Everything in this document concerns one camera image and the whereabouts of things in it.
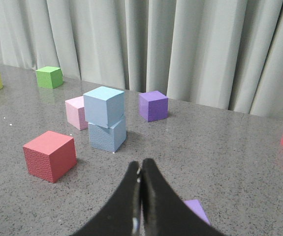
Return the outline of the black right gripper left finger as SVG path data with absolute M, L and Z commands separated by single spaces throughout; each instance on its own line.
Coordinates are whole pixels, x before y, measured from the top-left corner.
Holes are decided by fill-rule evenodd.
M 141 175 L 132 161 L 120 185 L 101 210 L 74 236 L 138 236 L 140 233 Z

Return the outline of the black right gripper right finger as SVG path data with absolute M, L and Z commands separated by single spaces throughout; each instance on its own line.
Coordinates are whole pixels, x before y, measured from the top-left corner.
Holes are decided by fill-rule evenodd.
M 147 236 L 222 236 L 174 192 L 155 161 L 142 162 L 141 199 Z

